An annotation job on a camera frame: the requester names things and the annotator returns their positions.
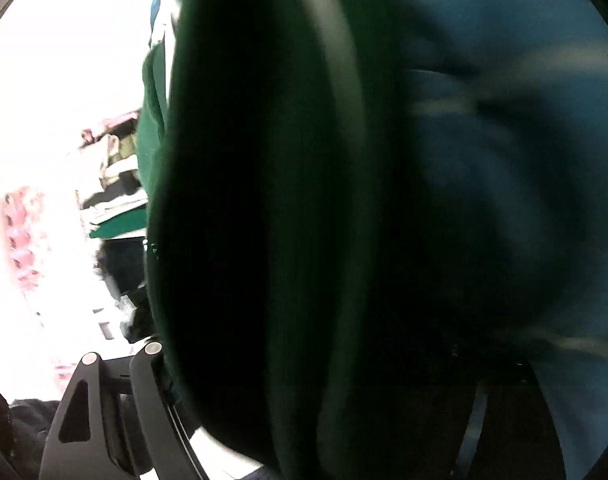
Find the blue striped bed sheet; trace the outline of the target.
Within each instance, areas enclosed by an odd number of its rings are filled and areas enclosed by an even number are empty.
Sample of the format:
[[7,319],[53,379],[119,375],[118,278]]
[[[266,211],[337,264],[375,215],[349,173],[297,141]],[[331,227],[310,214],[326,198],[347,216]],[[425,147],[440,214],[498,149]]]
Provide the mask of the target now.
[[592,0],[298,0],[322,55],[281,194],[272,417],[288,479],[447,479],[524,354],[564,479],[608,479],[608,26]]

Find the person in black pants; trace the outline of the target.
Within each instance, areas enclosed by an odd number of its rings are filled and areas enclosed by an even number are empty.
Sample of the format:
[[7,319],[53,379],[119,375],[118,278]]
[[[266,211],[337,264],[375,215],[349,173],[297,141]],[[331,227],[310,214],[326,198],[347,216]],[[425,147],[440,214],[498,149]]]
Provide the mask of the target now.
[[21,479],[38,479],[46,440],[59,401],[8,403],[0,393],[0,452]]

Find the green white varsity jacket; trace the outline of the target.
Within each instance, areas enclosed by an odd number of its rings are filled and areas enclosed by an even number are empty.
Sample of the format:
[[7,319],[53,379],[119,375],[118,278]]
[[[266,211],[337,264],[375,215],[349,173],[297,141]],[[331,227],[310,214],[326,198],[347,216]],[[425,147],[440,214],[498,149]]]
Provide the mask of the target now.
[[149,214],[166,366],[280,479],[562,479],[525,332],[566,234],[528,134],[430,134],[399,0],[180,0]]

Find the pile of folded clothes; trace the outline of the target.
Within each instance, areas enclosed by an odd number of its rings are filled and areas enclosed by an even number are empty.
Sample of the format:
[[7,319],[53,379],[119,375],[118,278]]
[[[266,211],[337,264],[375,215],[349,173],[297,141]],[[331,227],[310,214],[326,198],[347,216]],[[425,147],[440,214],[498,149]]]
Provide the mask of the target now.
[[148,194],[137,155],[136,110],[80,131],[80,177],[75,195],[80,218],[96,240],[133,237],[147,223]]

